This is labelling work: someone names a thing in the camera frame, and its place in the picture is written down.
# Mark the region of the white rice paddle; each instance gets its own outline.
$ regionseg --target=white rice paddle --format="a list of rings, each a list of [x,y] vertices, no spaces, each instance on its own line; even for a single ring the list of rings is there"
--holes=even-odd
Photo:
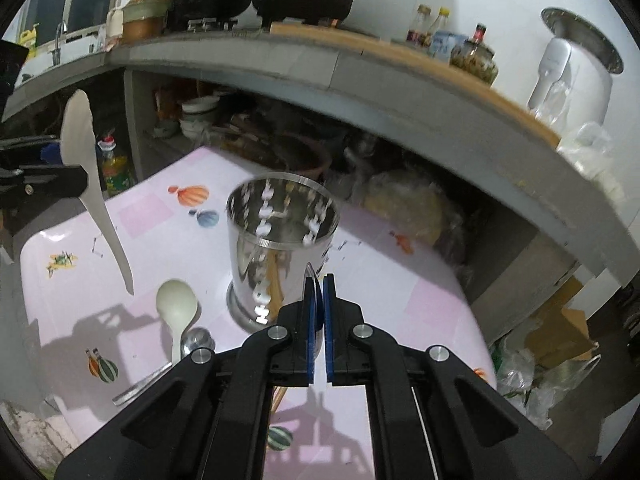
[[[82,166],[86,171],[87,186],[80,195],[80,201],[107,240],[120,268],[127,292],[133,296],[131,267],[102,198],[98,162],[95,157],[93,120],[89,99],[82,90],[77,90],[66,103],[60,130],[60,155],[64,164]]]
[[[158,289],[156,310],[174,338],[171,361],[175,366],[182,358],[182,333],[187,330],[198,311],[198,298],[185,282],[168,280]]]

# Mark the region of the stainless steel cup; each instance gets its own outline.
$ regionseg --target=stainless steel cup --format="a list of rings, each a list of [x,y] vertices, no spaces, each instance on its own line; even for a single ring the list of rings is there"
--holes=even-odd
[[[227,302],[232,314],[246,317],[245,328],[257,330],[302,298],[306,264],[320,271],[340,213],[313,180],[268,173],[231,193],[226,216],[233,271]]]

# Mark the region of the hot air balloon print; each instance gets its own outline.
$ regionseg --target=hot air balloon print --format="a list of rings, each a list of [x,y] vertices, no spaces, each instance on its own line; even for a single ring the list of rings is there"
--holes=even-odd
[[[93,355],[88,349],[86,354],[89,357],[91,375],[98,377],[103,383],[113,383],[118,378],[119,371],[116,363],[102,357],[97,348],[94,348]]]
[[[213,209],[198,211],[197,209],[191,209],[189,216],[195,216],[200,227],[215,227],[220,220],[220,215]]]
[[[284,451],[291,447],[293,434],[280,426],[270,426],[267,432],[267,447],[274,451]]]
[[[91,372],[91,375],[100,378],[100,366],[97,359],[91,354],[91,352],[89,352],[88,348],[84,352],[89,358],[89,371]]]
[[[178,203],[185,207],[196,207],[209,198],[209,189],[204,186],[189,186],[180,188],[178,186],[170,186],[167,190],[169,193],[175,193]]]

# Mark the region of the kitchen sink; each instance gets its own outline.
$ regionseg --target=kitchen sink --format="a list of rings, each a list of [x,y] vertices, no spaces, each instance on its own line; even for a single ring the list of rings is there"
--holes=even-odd
[[[83,56],[88,56],[91,54],[90,49],[93,44],[95,44],[94,36],[84,36],[69,43],[63,43],[60,46],[60,66]],[[15,85],[20,86],[23,83],[23,74],[30,74],[31,78],[33,78],[53,68],[52,51],[53,47],[48,52],[43,52],[33,59],[27,60],[18,74],[18,81]]]

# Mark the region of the plastic tablecloth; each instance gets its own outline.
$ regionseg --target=plastic tablecloth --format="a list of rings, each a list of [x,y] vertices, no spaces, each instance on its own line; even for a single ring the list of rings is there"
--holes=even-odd
[[[34,366],[81,442],[118,412],[114,396],[170,360],[170,334],[155,303],[165,280],[191,285],[201,307],[196,325],[211,331],[216,351],[247,338],[225,301],[231,281],[225,203],[251,176],[227,156],[200,148],[107,201],[134,296],[86,212],[25,244],[24,301],[39,342]],[[334,273],[338,296],[359,304],[366,322],[406,346],[447,346],[495,387],[490,356],[452,271],[431,248],[406,242],[385,221],[342,205],[322,272]],[[324,370],[324,352],[316,369]],[[291,430],[293,443],[268,451],[265,478],[374,477],[362,386],[334,388],[316,373],[312,387],[287,391],[272,424]]]

